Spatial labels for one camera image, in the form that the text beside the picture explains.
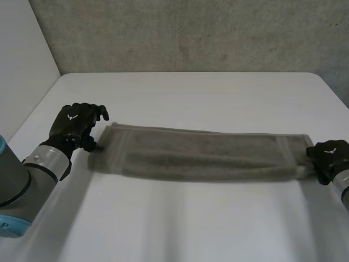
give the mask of gray wall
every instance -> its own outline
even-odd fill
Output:
[[[29,0],[62,74],[313,72],[349,105],[348,0]]]

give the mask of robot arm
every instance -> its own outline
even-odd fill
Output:
[[[80,147],[88,152],[101,149],[90,136],[101,115],[109,120],[104,106],[64,106],[52,125],[49,139],[23,164],[0,136],[0,236],[24,235],[58,181],[70,173],[75,149]]]

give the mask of gray towel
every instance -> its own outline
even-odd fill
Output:
[[[179,181],[289,180],[314,175],[307,135],[228,134],[113,123],[89,168]]]

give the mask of concrete wall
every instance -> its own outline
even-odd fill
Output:
[[[7,142],[59,77],[28,0],[1,0],[0,135]]]
[[[349,105],[348,0],[30,0],[62,74],[313,72]]]

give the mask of robotic hand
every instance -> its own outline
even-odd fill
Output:
[[[320,184],[333,183],[344,206],[349,209],[349,144],[344,140],[329,140],[308,147]]]
[[[24,235],[58,181],[70,173],[74,150],[101,150],[90,136],[101,116],[109,120],[103,105],[64,106],[51,127],[49,139],[23,164],[0,136],[0,236]]]

